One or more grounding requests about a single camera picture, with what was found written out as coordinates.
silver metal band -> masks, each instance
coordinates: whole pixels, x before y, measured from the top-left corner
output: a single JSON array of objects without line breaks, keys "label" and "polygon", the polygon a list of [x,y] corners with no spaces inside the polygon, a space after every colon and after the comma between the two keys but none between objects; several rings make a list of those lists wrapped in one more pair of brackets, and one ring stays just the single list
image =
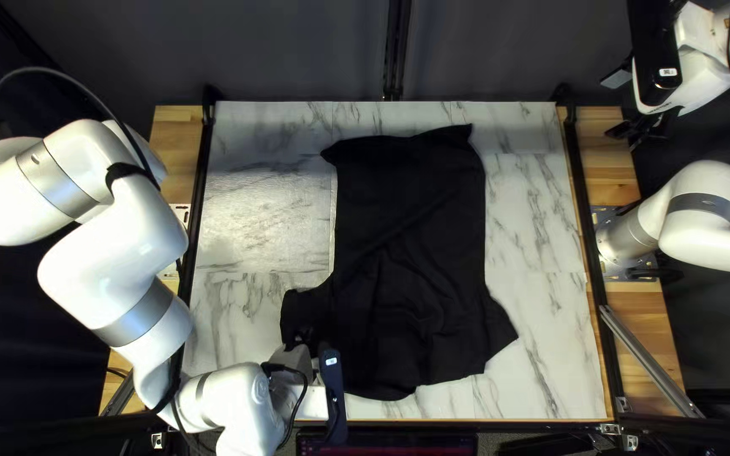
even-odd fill
[{"label": "silver metal band", "polygon": [[637,207],[621,217],[609,218],[596,231],[596,247],[606,261],[621,267],[636,265],[636,259],[652,252],[658,240],[644,230]]},{"label": "silver metal band", "polygon": [[173,302],[174,294],[155,277],[134,307],[112,323],[92,332],[109,347],[128,345],[157,325]]},{"label": "silver metal band", "polygon": [[207,382],[210,374],[212,374],[212,372],[204,374],[201,378],[199,378],[199,383],[196,384],[196,403],[199,404],[199,418],[201,418],[202,421],[204,421],[204,423],[211,428],[218,428],[218,424],[214,423],[213,420],[210,420],[210,418],[208,418],[208,416],[204,413],[204,407],[202,407],[204,405],[202,403],[202,395],[204,394],[204,383]]},{"label": "silver metal band", "polygon": [[97,201],[81,190],[49,155],[44,141],[21,152],[15,162],[35,190],[69,217],[78,218],[97,205]]},{"label": "silver metal band", "polygon": [[685,210],[711,212],[730,223],[730,201],[722,196],[708,193],[684,193],[669,201],[667,213]]}]

dark floor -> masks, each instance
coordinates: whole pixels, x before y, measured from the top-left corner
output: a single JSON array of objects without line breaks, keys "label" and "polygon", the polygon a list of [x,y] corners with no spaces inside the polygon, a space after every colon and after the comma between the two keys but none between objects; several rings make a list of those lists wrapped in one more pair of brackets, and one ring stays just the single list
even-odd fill
[{"label": "dark floor", "polygon": [[[642,194],[701,159],[730,164],[730,91],[679,118],[670,140],[651,140],[634,151]],[[730,273],[675,260],[662,265],[684,273],[664,283],[664,297],[686,388],[730,388]]]}]

black velcro strap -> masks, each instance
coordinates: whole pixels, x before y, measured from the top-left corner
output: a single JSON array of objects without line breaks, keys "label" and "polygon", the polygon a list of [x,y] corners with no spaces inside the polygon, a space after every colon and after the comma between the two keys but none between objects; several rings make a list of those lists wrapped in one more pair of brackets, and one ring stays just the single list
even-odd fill
[{"label": "black velcro strap", "polygon": [[120,162],[109,166],[109,168],[106,170],[106,187],[109,190],[109,193],[111,193],[112,183],[114,183],[117,179],[125,178],[133,174],[145,176],[149,181],[151,181],[152,184],[154,184],[154,187],[156,187],[157,190],[160,189],[157,180],[154,178],[154,176],[149,174],[148,171],[140,168],[137,165],[130,165],[128,163]]}]

wooden tabletop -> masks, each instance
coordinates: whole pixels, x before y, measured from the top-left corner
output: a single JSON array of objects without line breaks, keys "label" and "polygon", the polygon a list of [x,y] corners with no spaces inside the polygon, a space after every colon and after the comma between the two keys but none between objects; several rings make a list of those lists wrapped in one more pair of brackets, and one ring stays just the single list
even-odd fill
[{"label": "wooden tabletop", "polygon": [[[560,118],[565,116],[558,109]],[[621,206],[636,201],[640,195],[635,178],[633,161],[625,141],[605,137],[604,131],[621,122],[621,110],[616,107],[578,108],[577,129],[582,151],[586,184],[590,203],[593,205]],[[200,106],[157,106],[151,129],[152,149],[168,168],[168,178],[162,183],[162,195],[171,204],[191,202],[196,174],[196,158],[202,131]],[[177,282],[166,285],[176,289]],[[658,282],[608,283],[607,301],[623,323],[658,360],[669,376],[682,388],[681,369],[678,366],[672,330],[664,304],[664,296]],[[595,318],[593,297],[588,288],[588,302],[596,333],[596,345],[601,358],[599,322]],[[624,393],[630,405],[638,413],[678,415],[674,406],[664,399],[635,358],[626,347],[617,343],[618,359]],[[113,352],[109,366],[125,369],[127,364]],[[607,379],[602,364],[603,385],[607,416],[613,416],[607,393]],[[120,378],[107,374],[101,409],[114,394]],[[142,410],[142,404],[132,398],[124,413]]]}]

metal mounting plate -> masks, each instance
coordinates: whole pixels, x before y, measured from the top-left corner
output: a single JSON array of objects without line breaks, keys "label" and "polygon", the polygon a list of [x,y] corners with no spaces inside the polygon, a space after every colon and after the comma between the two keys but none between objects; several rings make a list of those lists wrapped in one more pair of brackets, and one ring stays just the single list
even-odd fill
[{"label": "metal mounting plate", "polygon": [[[610,223],[613,218],[616,217],[616,209],[618,209],[618,206],[591,206],[593,226]],[[657,277],[627,278],[627,268],[610,261],[606,261],[602,255],[599,255],[599,263],[602,265],[604,282],[655,282],[658,280]],[[658,263],[655,260],[654,253],[648,253],[641,258],[638,258],[637,263],[640,269],[658,268]]]}]

